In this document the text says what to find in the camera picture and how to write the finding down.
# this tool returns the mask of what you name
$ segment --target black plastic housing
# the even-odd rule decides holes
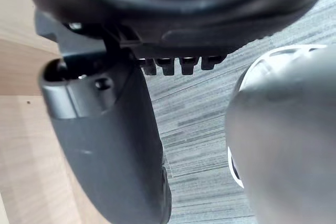
[[[59,60],[39,77],[59,143],[84,192],[113,224],[166,224],[171,192],[142,71],[129,62],[62,80]]]

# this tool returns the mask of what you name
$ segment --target screw hole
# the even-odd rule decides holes
[[[100,91],[109,89],[111,87],[111,80],[108,78],[101,78],[96,80],[95,85],[96,88]]]

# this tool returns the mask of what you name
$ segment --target gray carpet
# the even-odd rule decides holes
[[[170,224],[257,223],[225,152],[224,116],[234,84],[268,50],[335,42],[336,0],[320,0],[292,26],[241,48],[212,71],[197,66],[193,76],[182,76],[176,61],[175,76],[158,68],[157,76],[146,77],[173,196]]]

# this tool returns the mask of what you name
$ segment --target white rim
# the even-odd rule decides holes
[[[232,175],[232,178],[235,180],[235,182],[241,187],[244,188],[243,182],[236,176],[235,171],[233,170],[233,159],[232,159],[232,154],[231,154],[231,150],[230,147],[227,148],[227,158],[228,158],[228,163],[229,163],[229,169],[230,169],[230,173]]]

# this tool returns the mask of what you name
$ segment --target gray cylindrical object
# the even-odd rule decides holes
[[[226,141],[260,224],[335,223],[335,52],[271,51],[237,85]]]

